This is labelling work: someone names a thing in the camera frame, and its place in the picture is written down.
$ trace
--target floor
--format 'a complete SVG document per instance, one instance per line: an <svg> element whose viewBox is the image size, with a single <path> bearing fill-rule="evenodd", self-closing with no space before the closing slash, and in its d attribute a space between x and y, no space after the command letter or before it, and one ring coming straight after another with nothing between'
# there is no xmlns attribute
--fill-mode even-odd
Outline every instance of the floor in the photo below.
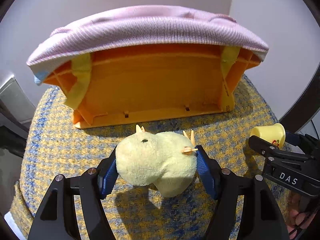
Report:
<svg viewBox="0 0 320 240"><path fill-rule="evenodd" d="M0 213L6 214L14 196L14 184L20 177L22 158L0 149Z"/></svg>

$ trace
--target white wall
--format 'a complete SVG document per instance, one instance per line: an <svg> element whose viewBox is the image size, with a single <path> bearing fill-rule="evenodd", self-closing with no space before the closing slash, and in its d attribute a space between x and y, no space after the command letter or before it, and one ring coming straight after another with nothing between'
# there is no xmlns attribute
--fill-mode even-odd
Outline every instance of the white wall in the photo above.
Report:
<svg viewBox="0 0 320 240"><path fill-rule="evenodd" d="M0 86L14 74L37 105L47 86L34 84L25 62L52 30L94 13L139 4L181 5L228 14L231 0L15 0L0 23Z"/></svg>
<svg viewBox="0 0 320 240"><path fill-rule="evenodd" d="M230 15L270 47L246 75L280 118L319 65L320 28L302 0L232 0Z"/></svg>

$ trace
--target plush toy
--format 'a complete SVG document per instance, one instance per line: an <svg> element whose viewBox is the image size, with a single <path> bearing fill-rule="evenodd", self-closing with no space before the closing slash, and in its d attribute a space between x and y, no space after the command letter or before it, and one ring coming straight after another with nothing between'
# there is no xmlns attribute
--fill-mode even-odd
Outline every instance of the plush toy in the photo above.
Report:
<svg viewBox="0 0 320 240"><path fill-rule="evenodd" d="M143 126L126 137L116 148L116 167L128 183L153 183L164 197L182 193L196 173L194 132L188 138L174 132L151 134Z"/></svg>

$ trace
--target yellow and blue fabric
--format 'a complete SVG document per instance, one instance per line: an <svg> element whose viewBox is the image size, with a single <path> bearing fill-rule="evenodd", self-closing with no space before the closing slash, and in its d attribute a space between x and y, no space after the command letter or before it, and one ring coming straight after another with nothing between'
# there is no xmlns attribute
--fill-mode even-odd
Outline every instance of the yellow and blue fabric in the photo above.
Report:
<svg viewBox="0 0 320 240"><path fill-rule="evenodd" d="M139 123L152 133L195 131L197 145L202 145L210 158L236 175L253 177L261 173L264 157L247 146L254 126L277 122L274 114L244 76L234 92L235 108L229 113L210 114L180 119ZM63 105L65 96L58 87L43 95L33 118L27 148L15 189L11 213L25 236L37 208L56 174L66 177L81 175L108 157L115 146L135 132L135 124L79 130L72 124L72 109ZM286 215L289 191L268 181L277 203ZM243 198L239 197L235 239ZM112 193L102 201L116 239L200 239L212 217L215 201L205 192L199 175L180 195L163 198L152 187L136 187L118 177ZM81 212L75 197L76 215L82 240L88 240Z"/></svg>

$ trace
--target pink fabric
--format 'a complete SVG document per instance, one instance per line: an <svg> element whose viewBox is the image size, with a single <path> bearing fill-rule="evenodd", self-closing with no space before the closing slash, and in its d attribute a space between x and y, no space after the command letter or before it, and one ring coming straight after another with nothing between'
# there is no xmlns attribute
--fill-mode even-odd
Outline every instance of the pink fabric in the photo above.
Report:
<svg viewBox="0 0 320 240"><path fill-rule="evenodd" d="M41 83L54 69L79 54L157 43L241 46L261 60L267 44L236 21L180 6L145 5L101 12L54 30L27 61Z"/></svg>

